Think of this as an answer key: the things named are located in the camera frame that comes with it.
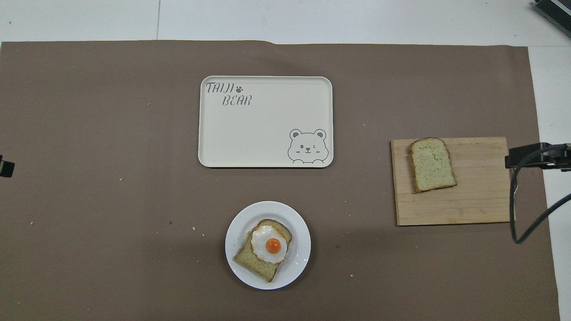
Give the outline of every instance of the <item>brown paper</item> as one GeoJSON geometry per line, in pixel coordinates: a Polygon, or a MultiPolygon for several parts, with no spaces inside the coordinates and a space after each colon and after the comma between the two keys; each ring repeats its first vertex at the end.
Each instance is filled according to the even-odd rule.
{"type": "MultiPolygon", "coordinates": [[[[3,319],[558,319],[547,223],[518,246],[506,223],[395,219],[391,140],[538,142],[524,47],[43,42],[1,53],[0,153],[16,164],[0,179],[3,319]],[[333,163],[200,165],[209,75],[327,77],[333,163]],[[304,273],[276,291],[243,284],[224,256],[230,222],[261,200],[293,207],[312,237],[304,273]]],[[[519,181],[521,233],[546,203],[540,170],[519,181]]]]}

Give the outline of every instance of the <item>black cable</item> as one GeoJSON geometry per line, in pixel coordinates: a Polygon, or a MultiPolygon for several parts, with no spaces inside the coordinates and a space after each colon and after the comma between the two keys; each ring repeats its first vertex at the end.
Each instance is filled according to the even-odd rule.
{"type": "Polygon", "coordinates": [[[514,195],[515,195],[516,188],[517,188],[517,173],[519,173],[520,170],[525,165],[527,165],[527,162],[530,161],[536,155],[545,153],[546,151],[550,151],[550,150],[565,150],[566,148],[567,148],[566,144],[559,144],[559,145],[551,145],[551,146],[546,147],[544,149],[533,151],[533,152],[529,153],[526,157],[524,157],[521,160],[521,162],[519,162],[519,164],[516,166],[516,169],[513,172],[512,182],[511,182],[510,187],[509,187],[509,227],[512,230],[512,239],[517,244],[523,243],[523,241],[525,241],[525,239],[528,238],[529,234],[531,234],[533,232],[533,230],[535,230],[536,227],[539,226],[539,224],[541,224],[541,222],[545,218],[547,218],[547,216],[549,216],[549,214],[551,214],[554,210],[558,209],[561,205],[565,204],[565,202],[567,202],[568,200],[571,199],[571,194],[569,194],[569,195],[563,197],[562,199],[558,200],[555,204],[551,205],[545,212],[543,212],[528,227],[527,230],[525,230],[525,232],[522,234],[522,236],[518,239],[517,235],[516,235],[516,222],[514,221],[514,213],[513,213],[513,201],[514,201],[514,195]]]}

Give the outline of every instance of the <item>bread slice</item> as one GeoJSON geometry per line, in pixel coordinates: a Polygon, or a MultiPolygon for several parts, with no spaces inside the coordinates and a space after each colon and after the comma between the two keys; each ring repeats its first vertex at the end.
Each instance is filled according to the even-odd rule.
{"type": "Polygon", "coordinates": [[[411,144],[412,172],[415,192],[426,192],[458,185],[450,152],[442,139],[423,138],[411,144]]]}
{"type": "Polygon", "coordinates": [[[269,225],[276,228],[285,238],[287,243],[287,248],[289,250],[289,244],[292,240],[291,232],[283,226],[280,222],[273,220],[273,219],[263,219],[261,220],[258,225],[256,225],[252,231],[248,234],[248,238],[246,239],[246,243],[244,247],[238,251],[238,254],[234,257],[234,261],[240,263],[244,267],[249,268],[250,270],[258,273],[260,276],[266,279],[268,282],[272,282],[274,276],[276,275],[276,271],[278,270],[278,266],[281,263],[273,264],[270,262],[260,261],[258,256],[254,254],[252,251],[252,232],[258,228],[259,226],[269,225]]]}

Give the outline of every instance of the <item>white plate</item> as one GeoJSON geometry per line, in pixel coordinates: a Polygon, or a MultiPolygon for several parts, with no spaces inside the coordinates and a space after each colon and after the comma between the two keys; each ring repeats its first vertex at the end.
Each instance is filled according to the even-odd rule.
{"type": "Polygon", "coordinates": [[[297,279],[305,269],[310,253],[311,238],[305,221],[294,209],[279,202],[264,201],[246,207],[236,215],[226,233],[226,259],[230,269],[245,284],[262,290],[281,288],[297,279]],[[246,242],[247,233],[267,218],[284,224],[293,236],[285,260],[272,282],[234,261],[234,256],[246,242]]]}
{"type": "Polygon", "coordinates": [[[333,89],[324,77],[209,76],[200,85],[198,159],[207,167],[325,167],[333,89]]]}

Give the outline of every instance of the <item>round plate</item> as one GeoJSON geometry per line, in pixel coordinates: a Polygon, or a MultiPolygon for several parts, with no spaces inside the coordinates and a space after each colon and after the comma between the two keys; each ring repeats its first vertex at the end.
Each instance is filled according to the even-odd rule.
{"type": "Polygon", "coordinates": [[[226,233],[226,259],[232,272],[245,284],[262,290],[273,290],[293,282],[303,272],[309,254],[311,238],[305,221],[291,207],[273,201],[254,203],[243,209],[230,223],[226,233]],[[292,241],[285,260],[278,267],[272,282],[234,261],[234,256],[244,246],[247,233],[262,220],[274,219],[284,224],[292,234],[292,241]]]}

